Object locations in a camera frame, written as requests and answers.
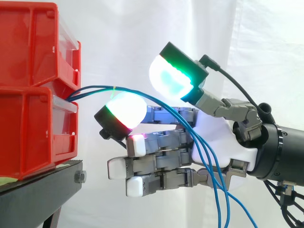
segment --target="cable connector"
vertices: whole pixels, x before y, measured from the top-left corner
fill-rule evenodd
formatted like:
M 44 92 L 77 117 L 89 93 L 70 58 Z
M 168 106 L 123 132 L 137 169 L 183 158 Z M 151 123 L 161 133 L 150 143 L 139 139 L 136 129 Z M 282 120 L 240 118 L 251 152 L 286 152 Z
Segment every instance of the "cable connector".
M 220 70 L 220 65 L 207 55 L 203 55 L 203 57 L 199 60 L 199 62 L 206 68 L 210 67 L 214 71 Z

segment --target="metal bolt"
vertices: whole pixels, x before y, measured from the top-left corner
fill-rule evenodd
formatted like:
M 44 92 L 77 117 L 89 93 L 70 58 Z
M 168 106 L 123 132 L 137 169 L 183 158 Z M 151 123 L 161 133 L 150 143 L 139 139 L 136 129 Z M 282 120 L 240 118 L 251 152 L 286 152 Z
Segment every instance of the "metal bolt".
M 83 184 L 86 181 L 86 171 L 77 171 L 75 174 L 75 183 Z

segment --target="stacked red bins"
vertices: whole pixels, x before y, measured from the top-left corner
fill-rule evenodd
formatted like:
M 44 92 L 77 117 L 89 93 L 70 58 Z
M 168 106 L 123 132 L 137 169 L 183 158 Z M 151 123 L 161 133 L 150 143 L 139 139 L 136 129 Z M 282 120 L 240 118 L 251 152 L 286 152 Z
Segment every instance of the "stacked red bins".
M 0 177 L 23 179 L 77 155 L 80 43 L 57 5 L 0 1 Z

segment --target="black cable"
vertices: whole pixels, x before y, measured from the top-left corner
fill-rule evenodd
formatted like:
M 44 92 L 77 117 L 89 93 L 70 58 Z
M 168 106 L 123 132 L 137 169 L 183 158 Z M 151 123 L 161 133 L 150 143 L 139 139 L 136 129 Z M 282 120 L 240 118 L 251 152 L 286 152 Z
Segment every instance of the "black cable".
M 122 141 L 116 140 L 115 138 L 112 138 L 115 142 L 117 142 L 119 145 L 121 145 L 122 147 L 124 147 L 125 149 L 127 149 L 127 145 L 124 144 Z
M 282 210 L 283 218 L 285 219 L 286 223 L 291 228 L 297 228 L 297 226 L 295 226 L 295 224 L 293 224 L 293 222 L 290 220 L 289 216 L 287 215 L 287 206 L 281 206 L 281 210 Z
M 271 183 L 269 180 L 265 180 L 264 183 L 270 185 L 272 188 L 274 188 L 275 190 L 278 189 L 278 187 L 276 185 L 274 185 L 273 183 Z
M 267 103 L 261 103 L 260 105 L 257 105 L 255 101 L 251 98 L 251 96 L 247 93 L 247 91 L 225 70 L 220 68 L 218 70 L 223 76 L 225 76 L 230 82 L 232 82 L 241 92 L 244 94 L 244 96 L 247 98 L 247 100 L 257 109 L 257 113 L 259 114 L 261 120 L 265 123 L 275 124 L 275 120 L 273 116 L 271 115 L 271 107 Z
M 280 200 L 276 197 L 275 193 L 271 190 L 270 186 L 267 183 L 267 180 L 264 181 L 264 184 L 265 184 L 266 188 L 268 189 L 269 193 L 271 194 L 271 196 L 275 199 L 275 201 L 278 203 L 278 205 L 281 206 Z M 294 222 L 296 222 L 296 223 L 300 222 L 288 210 L 286 210 L 286 213 Z
M 297 198 L 300 198 L 300 199 L 302 199 L 302 200 L 304 200 L 304 195 L 301 195 L 301 194 L 299 194 L 299 193 L 295 193 L 295 196 L 297 197 Z
M 225 76 L 230 82 L 232 82 L 248 99 L 248 101 L 256 107 L 257 113 L 259 114 L 261 120 L 264 123 L 267 124 L 275 124 L 275 120 L 273 116 L 271 115 L 271 107 L 267 103 L 261 103 L 260 105 L 257 105 L 254 100 L 251 98 L 251 96 L 247 93 L 247 91 L 225 70 L 223 70 L 220 65 L 215 62 L 213 59 L 211 59 L 209 56 L 204 55 L 200 61 L 199 61 L 204 67 L 210 67 L 211 69 L 215 71 L 219 71 L 223 76 Z
M 297 204 L 296 202 L 294 202 L 294 205 L 295 205 L 300 211 L 302 211 L 302 212 L 304 213 L 304 209 L 303 209 L 299 204 Z

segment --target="gray plastic link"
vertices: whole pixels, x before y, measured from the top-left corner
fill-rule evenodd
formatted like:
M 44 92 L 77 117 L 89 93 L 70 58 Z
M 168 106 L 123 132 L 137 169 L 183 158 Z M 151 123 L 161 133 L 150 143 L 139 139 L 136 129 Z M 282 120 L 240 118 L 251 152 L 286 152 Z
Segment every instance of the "gray plastic link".
M 173 107 L 191 126 L 195 125 L 197 110 L 190 107 Z M 180 124 L 176 118 L 162 107 L 147 106 L 144 124 Z
M 198 175 L 190 168 L 175 169 L 141 176 L 143 180 L 143 196 L 155 193 L 157 190 L 193 187 L 197 184 L 207 185 L 207 176 Z
M 257 109 L 250 102 L 238 99 L 220 100 L 212 93 L 202 89 L 204 94 L 195 106 L 204 113 L 214 117 L 224 117 L 238 122 L 236 132 L 242 141 L 254 140 L 261 136 L 262 121 Z
M 173 150 L 181 147 L 191 147 L 193 139 L 185 129 L 176 129 L 163 132 L 152 132 L 143 134 L 146 154 L 157 153 L 164 150 Z M 133 145 L 133 137 L 126 138 L 127 145 Z M 134 147 L 128 146 L 129 157 L 134 157 Z
M 158 171 L 170 171 L 176 168 L 191 165 L 191 149 L 163 151 L 149 154 L 140 158 L 124 158 L 127 167 L 127 179 L 134 175 L 145 175 Z

